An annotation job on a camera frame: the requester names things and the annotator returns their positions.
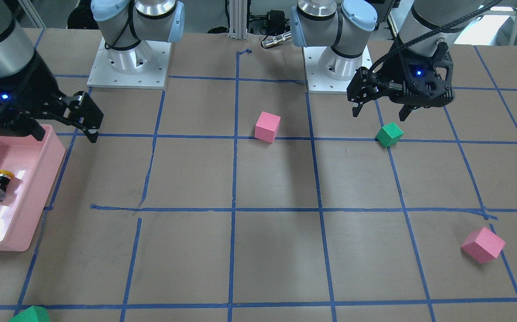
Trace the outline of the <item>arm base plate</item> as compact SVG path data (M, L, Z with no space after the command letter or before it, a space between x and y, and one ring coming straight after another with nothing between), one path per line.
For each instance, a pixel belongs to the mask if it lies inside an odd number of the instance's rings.
M164 89L172 44L142 41L128 51L105 48L102 39L89 72L93 88Z
M331 47L304 47L304 67L309 93L346 94L359 67L371 67L369 48L357 58L336 54Z

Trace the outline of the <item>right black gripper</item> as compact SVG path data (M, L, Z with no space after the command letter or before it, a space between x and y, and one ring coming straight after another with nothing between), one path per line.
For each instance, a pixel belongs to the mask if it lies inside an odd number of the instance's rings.
M104 114L87 92L66 96L37 51L28 64L0 79L0 136L45 135L38 120L55 120L81 130L95 144Z

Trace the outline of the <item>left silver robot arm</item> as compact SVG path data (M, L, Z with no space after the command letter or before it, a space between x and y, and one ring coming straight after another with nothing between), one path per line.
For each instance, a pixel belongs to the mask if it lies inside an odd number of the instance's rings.
M290 31L297 47L325 47L320 67L332 79L349 81L347 99L357 117L365 103L388 97L401 104L403 122L413 110L444 107L454 100L450 47L473 18L497 0L416 0L389 51L371 67L336 74L336 63L361 58L378 12L365 0L299 0Z

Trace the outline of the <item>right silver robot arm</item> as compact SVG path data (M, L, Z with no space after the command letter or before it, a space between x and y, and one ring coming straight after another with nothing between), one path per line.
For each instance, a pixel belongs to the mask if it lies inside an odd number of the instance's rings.
M102 32L116 71L143 71L151 59L148 41L179 42L185 7L178 0L91 0L89 10ZM103 112L88 93L67 96L41 55L0 0L0 136L41 141L40 119L81 130L95 143Z

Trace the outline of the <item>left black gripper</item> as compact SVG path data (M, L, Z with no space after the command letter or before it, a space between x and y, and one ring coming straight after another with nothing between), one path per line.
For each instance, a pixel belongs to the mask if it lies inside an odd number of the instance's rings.
M400 122L417 108L443 107L454 99L453 61L445 41L434 43L431 56L414 53L410 48L397 51L378 71L360 67L347 87L352 116L357 118L365 103L374 100L376 89L398 104Z

